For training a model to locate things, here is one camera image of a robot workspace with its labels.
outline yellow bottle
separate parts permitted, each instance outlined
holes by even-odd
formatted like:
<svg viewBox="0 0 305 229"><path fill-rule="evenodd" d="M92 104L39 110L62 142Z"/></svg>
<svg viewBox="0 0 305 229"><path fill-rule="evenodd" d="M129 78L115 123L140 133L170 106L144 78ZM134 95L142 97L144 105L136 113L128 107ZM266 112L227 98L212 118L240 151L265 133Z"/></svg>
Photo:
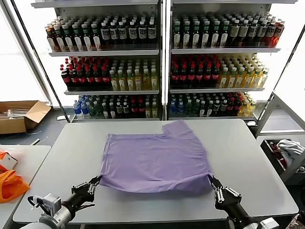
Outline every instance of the yellow bottle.
<svg viewBox="0 0 305 229"><path fill-rule="evenodd" d="M152 90L157 90L158 89L158 76L155 68L152 68L152 75L151 75L151 80L152 80Z"/></svg>
<svg viewBox="0 0 305 229"><path fill-rule="evenodd" d="M252 72L254 67L250 67L248 69L247 75L244 77L244 81L242 82L242 88L247 88L250 86L251 81L253 80Z"/></svg>
<svg viewBox="0 0 305 229"><path fill-rule="evenodd" d="M233 84L233 88L240 88L244 79L244 67L239 68L239 72Z"/></svg>
<svg viewBox="0 0 305 229"><path fill-rule="evenodd" d="M239 109L237 116L246 116L247 115L247 110L248 110L248 100L243 101L242 107Z"/></svg>
<svg viewBox="0 0 305 229"><path fill-rule="evenodd" d="M134 78L135 78L135 89L137 91L141 91L142 90L142 79L141 79L141 75L140 75L140 70L139 69L135 69L134 70Z"/></svg>
<svg viewBox="0 0 305 229"><path fill-rule="evenodd" d="M151 78L149 76L148 69L144 69L144 76L143 76L143 88L144 90L151 90L152 85L151 85Z"/></svg>
<svg viewBox="0 0 305 229"><path fill-rule="evenodd" d="M228 68L224 67L219 77L218 88L225 88L225 83L227 82L227 80L228 80Z"/></svg>
<svg viewBox="0 0 305 229"><path fill-rule="evenodd" d="M235 78L236 78L236 68L233 67L231 69L231 72L230 72L230 76L228 77L227 79L227 82L225 83L225 88L233 88L233 84L235 82Z"/></svg>
<svg viewBox="0 0 305 229"><path fill-rule="evenodd" d="M257 67L255 73L254 73L254 77L253 77L253 80L251 81L250 83L250 86L251 88L256 88L258 86L258 82L260 80L260 76L259 76L259 73L261 72L261 67Z"/></svg>

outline floor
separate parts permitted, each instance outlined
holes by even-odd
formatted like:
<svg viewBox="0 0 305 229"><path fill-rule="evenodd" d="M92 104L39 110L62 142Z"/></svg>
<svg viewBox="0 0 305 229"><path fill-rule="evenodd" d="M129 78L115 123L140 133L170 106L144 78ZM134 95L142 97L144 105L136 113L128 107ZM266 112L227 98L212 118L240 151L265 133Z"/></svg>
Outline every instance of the floor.
<svg viewBox="0 0 305 229"><path fill-rule="evenodd" d="M73 115L73 110L68 109L67 113ZM57 121L57 116L62 115L60 110L51 110L43 121L33 130L30 130L22 134L11 134L11 135L0 135L0 144L3 145L30 145L37 138L40 139L38 145L48 145L53 146L58 135L60 134L63 127L66 125L65 120ZM275 109L270 119L265 125L264 130L279 130L281 129L299 129L300 127L282 110ZM257 143L263 141L263 139L277 139L277 138L290 138L292 140L300 142L305 146L305 135L293 135L293 136L264 136L258 137ZM299 206L300 210L305 210L305 206L302 204L300 199L300 186L288 186L287 189L293 196L295 202ZM280 228L285 228L291 221L291 216L287 217L275 217L275 220L280 224ZM18 229L24 225L14 223L11 228ZM227 228L225 221L218 222L192 222L192 223L163 223L163 224L140 224L140 225L103 225L104 229L139 229L139 228L161 228L161 229L179 229L179 228L214 228L214 229L224 229ZM79 226L69 225L69 229L76 229ZM100 228L98 225L88 225L87 229L97 229Z"/></svg>

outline soda bottle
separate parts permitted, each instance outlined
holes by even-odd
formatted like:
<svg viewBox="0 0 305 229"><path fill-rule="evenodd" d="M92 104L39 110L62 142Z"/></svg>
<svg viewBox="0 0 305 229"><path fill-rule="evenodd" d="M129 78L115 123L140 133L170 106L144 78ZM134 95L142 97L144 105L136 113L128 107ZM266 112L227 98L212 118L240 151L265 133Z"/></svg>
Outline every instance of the soda bottle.
<svg viewBox="0 0 305 229"><path fill-rule="evenodd" d="M151 118L151 106L150 106L149 102L145 103L145 115L146 115L146 118Z"/></svg>

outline bottle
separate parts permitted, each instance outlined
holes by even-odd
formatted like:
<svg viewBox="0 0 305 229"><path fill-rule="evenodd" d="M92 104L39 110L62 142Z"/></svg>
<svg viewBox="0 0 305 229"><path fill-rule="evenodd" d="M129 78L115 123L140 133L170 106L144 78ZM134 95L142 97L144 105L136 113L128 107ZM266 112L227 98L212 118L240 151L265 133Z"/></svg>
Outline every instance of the bottle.
<svg viewBox="0 0 305 229"><path fill-rule="evenodd" d="M83 31L83 39L86 44L86 49L88 51L94 51L95 50L95 46L93 45L94 41L90 37L88 26L86 24L83 24L83 25L81 25L81 27L82 27L82 31Z"/></svg>
<svg viewBox="0 0 305 229"><path fill-rule="evenodd" d="M265 68L264 69L264 74L261 78L261 82L259 83L258 88L264 88L264 84L265 84L265 82L267 80L267 77L268 77L267 76L268 72L269 72L269 68Z"/></svg>
<svg viewBox="0 0 305 229"><path fill-rule="evenodd" d="M261 67L257 67L257 69L255 70L254 76L253 76L253 80L250 83L251 88L257 88L258 86L258 82L260 80L260 72L261 72L262 68Z"/></svg>
<svg viewBox="0 0 305 229"><path fill-rule="evenodd" d="M242 88L248 88L250 87L250 83L253 80L252 72L254 71L254 67L250 67L248 69L247 75L244 77L244 81L242 82Z"/></svg>
<svg viewBox="0 0 305 229"><path fill-rule="evenodd" d="M244 67L240 67L233 88L240 88L244 79Z"/></svg>
<svg viewBox="0 0 305 229"><path fill-rule="evenodd" d="M218 37L219 37L219 25L220 21L214 21L214 28L211 34L211 48L217 47Z"/></svg>
<svg viewBox="0 0 305 229"><path fill-rule="evenodd" d="M269 43L271 42L271 39L275 33L275 29L276 29L275 20L272 20L268 25L266 35L263 38L263 46L265 47L269 46Z"/></svg>
<svg viewBox="0 0 305 229"><path fill-rule="evenodd" d="M224 48L226 46L229 24L230 24L229 21L224 21L223 30L221 33L221 37L219 39L219 48Z"/></svg>
<svg viewBox="0 0 305 229"><path fill-rule="evenodd" d="M198 48L199 42L199 21L194 21L194 32L193 32L193 39L192 39L192 49Z"/></svg>
<svg viewBox="0 0 305 229"><path fill-rule="evenodd" d="M285 21L281 21L280 23L276 24L275 32L274 32L273 37L271 38L271 41L268 45L269 48L274 48L277 45L277 43L280 39L280 36L282 35L282 32L285 28L284 24L285 24Z"/></svg>
<svg viewBox="0 0 305 229"><path fill-rule="evenodd" d="M229 32L229 37L227 41L227 46L228 47L235 47L237 46L237 35L239 32L239 20L235 20L234 24L232 24Z"/></svg>
<svg viewBox="0 0 305 229"><path fill-rule="evenodd" d="M69 30L69 26L68 25L62 25L63 31L65 33L65 41L67 43L67 47L69 49L69 51L74 52L75 47L76 47L76 43L75 40L73 38L73 36L70 34L70 30Z"/></svg>
<svg viewBox="0 0 305 229"><path fill-rule="evenodd" d="M226 81L228 80L228 68L227 67L224 67L223 70L222 70L222 73L218 79L219 81L219 86L218 88L224 88L225 84L226 84Z"/></svg>
<svg viewBox="0 0 305 229"><path fill-rule="evenodd" d="M227 79L227 83L225 84L224 87L233 88L233 84L234 84L235 78L236 78L236 70L237 70L237 68L235 68L235 67L233 67L231 69L230 75L228 76L228 79Z"/></svg>
<svg viewBox="0 0 305 229"><path fill-rule="evenodd" d="M208 107L207 107L207 112L206 112L206 116L207 117L209 117L209 116L211 116L211 114L212 114L212 111L213 111L213 101L212 100L210 100L209 101L209 104L208 104Z"/></svg>
<svg viewBox="0 0 305 229"><path fill-rule="evenodd" d="M255 45L254 38L256 36L256 32L257 32L257 29L258 29L257 22L258 22L258 20L255 19L255 20L253 20L252 24L249 26L244 46L254 47L254 45Z"/></svg>
<svg viewBox="0 0 305 229"><path fill-rule="evenodd" d="M243 24L240 25L237 37L237 46L242 47L244 46L244 42L246 39L246 35L249 29L248 20L244 20Z"/></svg>
<svg viewBox="0 0 305 229"><path fill-rule="evenodd" d="M59 45L59 48L62 52L66 51L67 43L63 38L63 35L61 34L60 26L54 25L54 30L56 32L55 38L57 40L57 43Z"/></svg>
<svg viewBox="0 0 305 229"><path fill-rule="evenodd" d="M151 118L151 106L149 105L149 102L145 103L145 117Z"/></svg>

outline bottle label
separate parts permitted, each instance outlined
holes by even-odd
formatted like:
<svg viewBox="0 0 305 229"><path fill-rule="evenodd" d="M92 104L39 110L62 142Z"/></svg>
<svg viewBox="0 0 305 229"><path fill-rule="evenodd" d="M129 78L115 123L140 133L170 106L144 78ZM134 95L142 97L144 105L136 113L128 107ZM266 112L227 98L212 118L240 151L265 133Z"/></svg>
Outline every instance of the bottle label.
<svg viewBox="0 0 305 229"><path fill-rule="evenodd" d="M112 80L111 84L112 84L113 90L117 91L118 90L118 84L117 84L116 80Z"/></svg>
<svg viewBox="0 0 305 229"><path fill-rule="evenodd" d="M237 37L238 31L239 31L238 26L231 26L230 37Z"/></svg>
<svg viewBox="0 0 305 229"><path fill-rule="evenodd" d="M236 80L235 88L240 88L240 84L242 83L243 78L238 77Z"/></svg>
<svg viewBox="0 0 305 229"><path fill-rule="evenodd" d="M110 39L110 32L109 29L101 29L101 33L102 33L102 38L103 40L109 40Z"/></svg>
<svg viewBox="0 0 305 229"><path fill-rule="evenodd" d="M137 91L141 90L141 80L135 80L135 87Z"/></svg>
<svg viewBox="0 0 305 229"><path fill-rule="evenodd" d="M115 118L115 111L110 111L111 117Z"/></svg>
<svg viewBox="0 0 305 229"><path fill-rule="evenodd" d="M180 44L180 34L175 34L173 37L173 48L179 49L179 44Z"/></svg>
<svg viewBox="0 0 305 229"><path fill-rule="evenodd" d="M124 80L119 80L121 91L125 91L125 82Z"/></svg>
<svg viewBox="0 0 305 229"><path fill-rule="evenodd" d="M104 118L109 118L107 111L104 111L103 114L104 114Z"/></svg>
<svg viewBox="0 0 305 229"><path fill-rule="evenodd" d="M194 34L194 36L193 36L193 43L192 43L192 49L197 49L198 41L199 41L199 34Z"/></svg>
<svg viewBox="0 0 305 229"><path fill-rule="evenodd" d="M204 116L204 110L200 110L199 117L203 117L203 116Z"/></svg>
<svg viewBox="0 0 305 229"><path fill-rule="evenodd" d="M209 117L212 113L212 109L208 109L207 113L206 113L206 116Z"/></svg>
<svg viewBox="0 0 305 229"><path fill-rule="evenodd" d="M196 75L196 80L202 80L202 75Z"/></svg>
<svg viewBox="0 0 305 229"><path fill-rule="evenodd" d="M119 28L119 37L121 40L127 39L127 33L126 33L126 27L125 28Z"/></svg>
<svg viewBox="0 0 305 229"><path fill-rule="evenodd" d="M58 37L58 38L56 38L56 40L57 40L57 42L59 44L59 47L60 47L61 51L64 52L65 51L65 44L63 43L62 38Z"/></svg>
<svg viewBox="0 0 305 229"><path fill-rule="evenodd" d="M157 37L156 28L148 28L148 38L155 39Z"/></svg>
<svg viewBox="0 0 305 229"><path fill-rule="evenodd" d="M92 51L93 48L92 48L92 45L91 45L90 37L84 37L84 40L85 40L85 44L86 44L86 47L87 47L88 51Z"/></svg>
<svg viewBox="0 0 305 229"><path fill-rule="evenodd" d="M95 36L93 37L94 43L95 43L95 47L97 51L101 51L102 50L102 46L101 46L101 41L100 38Z"/></svg>
<svg viewBox="0 0 305 229"><path fill-rule="evenodd" d="M74 37L77 48L79 51L84 51L84 47L82 46L81 39L79 37Z"/></svg>
<svg viewBox="0 0 305 229"><path fill-rule="evenodd" d="M52 52L55 52L55 43L52 38L48 38L49 45L51 46Z"/></svg>
<svg viewBox="0 0 305 229"><path fill-rule="evenodd" d="M151 117L151 111L145 111L146 114L146 118L150 118Z"/></svg>
<svg viewBox="0 0 305 229"><path fill-rule="evenodd" d="M212 36L212 42L211 42L211 48L215 48L217 45L217 41L218 41L218 33L214 33Z"/></svg>
<svg viewBox="0 0 305 229"><path fill-rule="evenodd" d="M147 38L147 29L146 28L139 28L139 37L140 37L140 39Z"/></svg>
<svg viewBox="0 0 305 229"><path fill-rule="evenodd" d="M221 39L220 39L220 44L219 44L219 48L223 48L227 42L227 38L228 38L228 34L227 33L223 33L221 35Z"/></svg>
<svg viewBox="0 0 305 229"><path fill-rule="evenodd" d="M227 78L223 77L220 81L219 88L224 88L225 82L227 81Z"/></svg>
<svg viewBox="0 0 305 229"><path fill-rule="evenodd" d="M209 39L209 35L208 35L207 33L205 33L205 34L202 36L202 43L201 43L201 48L202 48L202 49L206 48L207 43L208 43L208 39Z"/></svg>
<svg viewBox="0 0 305 229"><path fill-rule="evenodd" d="M266 37L272 37L275 32L275 26L268 26Z"/></svg>
<svg viewBox="0 0 305 229"><path fill-rule="evenodd" d="M133 91L133 81L127 80L129 91Z"/></svg>
<svg viewBox="0 0 305 229"><path fill-rule="evenodd" d="M157 89L157 79L152 79L152 89L153 90Z"/></svg>
<svg viewBox="0 0 305 229"><path fill-rule="evenodd" d="M217 75L216 75L216 74L212 74L212 79L213 79L213 80L218 80L218 77L219 77L218 74L217 74Z"/></svg>
<svg viewBox="0 0 305 229"><path fill-rule="evenodd" d="M228 88L232 88L233 87L234 81L235 81L235 77L231 77L230 80L229 80Z"/></svg>
<svg viewBox="0 0 305 229"><path fill-rule="evenodd" d="M119 32L118 32L118 29L115 28L115 29L110 29L110 37L111 39L113 40L116 40L119 38Z"/></svg>
<svg viewBox="0 0 305 229"><path fill-rule="evenodd" d="M211 78L211 75L208 75L208 74L203 75L204 80L209 80L210 78Z"/></svg>
<svg viewBox="0 0 305 229"><path fill-rule="evenodd" d="M187 76L187 79L188 79L188 80L194 80L194 79L195 79L195 75L188 75L188 76Z"/></svg>
<svg viewBox="0 0 305 229"><path fill-rule="evenodd" d="M152 116L153 116L153 118L158 117L158 112L157 111L152 111Z"/></svg>
<svg viewBox="0 0 305 229"><path fill-rule="evenodd" d="M249 26L248 37L255 37L257 32L257 26Z"/></svg>
<svg viewBox="0 0 305 229"><path fill-rule="evenodd" d="M67 42L69 51L73 52L74 51L74 46L72 44L71 38L70 37L66 37L65 40Z"/></svg>
<svg viewBox="0 0 305 229"><path fill-rule="evenodd" d="M95 77L94 81L97 82L97 83L100 83L100 82L102 82L102 78L101 77Z"/></svg>
<svg viewBox="0 0 305 229"><path fill-rule="evenodd" d="M241 26L238 31L238 36L245 37L247 35L248 29L249 29L249 26Z"/></svg>
<svg viewBox="0 0 305 229"><path fill-rule="evenodd" d="M244 83L244 87L249 87L252 81L252 76L246 78L246 82Z"/></svg>
<svg viewBox="0 0 305 229"><path fill-rule="evenodd" d="M138 38L137 28L129 28L129 37L130 37L130 39Z"/></svg>
<svg viewBox="0 0 305 229"><path fill-rule="evenodd" d="M185 34L183 35L183 48L187 49L189 46L189 39L190 39L190 35L189 34Z"/></svg>

